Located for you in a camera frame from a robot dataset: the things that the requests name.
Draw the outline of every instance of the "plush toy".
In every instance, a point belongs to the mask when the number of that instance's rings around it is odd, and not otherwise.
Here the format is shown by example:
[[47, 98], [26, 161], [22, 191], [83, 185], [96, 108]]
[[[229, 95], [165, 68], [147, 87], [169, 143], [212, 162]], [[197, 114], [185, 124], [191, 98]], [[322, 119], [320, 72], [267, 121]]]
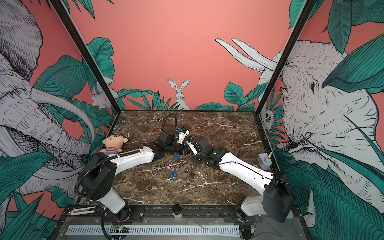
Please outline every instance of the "plush toy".
[[100, 152], [103, 152], [106, 155], [118, 154], [122, 152], [121, 147], [125, 142], [128, 142], [128, 139], [124, 138], [123, 136], [111, 135], [103, 140], [106, 149], [102, 149]]

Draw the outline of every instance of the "marble tabletop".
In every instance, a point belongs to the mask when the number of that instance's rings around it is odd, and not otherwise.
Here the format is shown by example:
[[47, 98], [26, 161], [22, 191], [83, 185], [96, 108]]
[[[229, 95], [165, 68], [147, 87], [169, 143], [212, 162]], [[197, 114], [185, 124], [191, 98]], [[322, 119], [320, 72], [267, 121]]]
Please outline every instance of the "marble tabletop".
[[[170, 112], [123, 111], [114, 134], [128, 138], [123, 152], [137, 149], [159, 136], [161, 124]], [[258, 166], [257, 155], [265, 152], [253, 114], [250, 112], [178, 111], [178, 125], [188, 126], [197, 138], [204, 136], [214, 146], [222, 146], [241, 160]], [[166, 126], [172, 127], [173, 116]], [[174, 167], [177, 178], [170, 179]], [[192, 179], [187, 170], [196, 174]], [[172, 155], [142, 164], [118, 174], [114, 189], [131, 204], [236, 204], [259, 193], [237, 177], [207, 165], [195, 167], [189, 156], [178, 161]], [[82, 199], [81, 204], [89, 203]]]

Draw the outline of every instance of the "glue bottle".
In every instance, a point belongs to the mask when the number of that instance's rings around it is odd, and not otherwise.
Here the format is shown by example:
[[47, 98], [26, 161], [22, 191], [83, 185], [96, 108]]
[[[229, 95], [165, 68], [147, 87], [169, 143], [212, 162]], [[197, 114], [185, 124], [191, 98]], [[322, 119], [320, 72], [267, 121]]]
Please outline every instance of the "glue bottle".
[[268, 170], [271, 167], [272, 165], [271, 156], [272, 156], [272, 152], [269, 155], [267, 155], [266, 153], [260, 153], [257, 156], [257, 161], [259, 162], [259, 166], [263, 170]]

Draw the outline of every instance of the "blue padlock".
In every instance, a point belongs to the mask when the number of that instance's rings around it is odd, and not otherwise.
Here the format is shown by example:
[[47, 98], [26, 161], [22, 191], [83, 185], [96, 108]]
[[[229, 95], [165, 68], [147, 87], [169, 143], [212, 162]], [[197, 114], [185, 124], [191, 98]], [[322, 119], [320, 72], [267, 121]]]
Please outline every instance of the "blue padlock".
[[171, 173], [169, 174], [170, 178], [175, 179], [177, 177], [177, 173], [176, 173], [175, 169], [172, 167], [170, 170], [171, 170]]

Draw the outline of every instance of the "plush toy head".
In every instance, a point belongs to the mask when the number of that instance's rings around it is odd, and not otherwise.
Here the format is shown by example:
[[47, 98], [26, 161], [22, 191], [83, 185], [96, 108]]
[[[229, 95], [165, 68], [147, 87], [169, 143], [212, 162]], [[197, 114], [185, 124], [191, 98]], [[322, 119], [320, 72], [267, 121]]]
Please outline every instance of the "plush toy head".
[[106, 147], [117, 147], [121, 148], [123, 143], [128, 142], [128, 139], [124, 138], [121, 135], [110, 135], [103, 140], [103, 143]]

